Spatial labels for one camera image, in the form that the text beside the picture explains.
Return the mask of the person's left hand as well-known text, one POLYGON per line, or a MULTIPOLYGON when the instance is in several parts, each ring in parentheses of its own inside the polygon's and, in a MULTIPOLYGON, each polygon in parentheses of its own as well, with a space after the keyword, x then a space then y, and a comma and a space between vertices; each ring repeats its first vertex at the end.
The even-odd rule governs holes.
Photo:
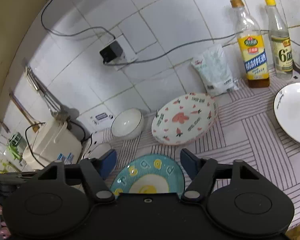
POLYGON ((11 236, 11 232, 6 223, 2 220, 1 215, 2 206, 0 205, 0 236, 2 237, 2 239, 8 239, 11 236))

